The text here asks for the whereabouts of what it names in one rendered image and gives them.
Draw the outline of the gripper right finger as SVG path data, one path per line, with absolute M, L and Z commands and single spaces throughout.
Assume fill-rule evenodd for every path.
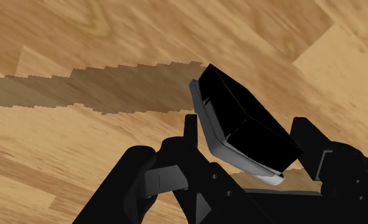
M 368 206 L 368 157 L 353 146 L 331 141 L 305 117 L 295 117 L 290 136 L 304 153 L 299 157 L 321 193 L 347 204 Z

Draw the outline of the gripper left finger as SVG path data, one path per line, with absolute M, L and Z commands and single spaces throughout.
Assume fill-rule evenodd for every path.
M 251 224 L 251 199 L 197 145 L 197 116 L 186 115 L 183 136 L 163 140 L 158 151 L 127 149 L 72 224 L 142 224 L 165 192 L 174 194 L 188 224 Z

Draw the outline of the black box with grey lid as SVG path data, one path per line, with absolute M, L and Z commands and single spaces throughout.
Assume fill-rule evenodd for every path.
M 272 186 L 303 151 L 243 85 L 209 64 L 189 84 L 211 154 Z

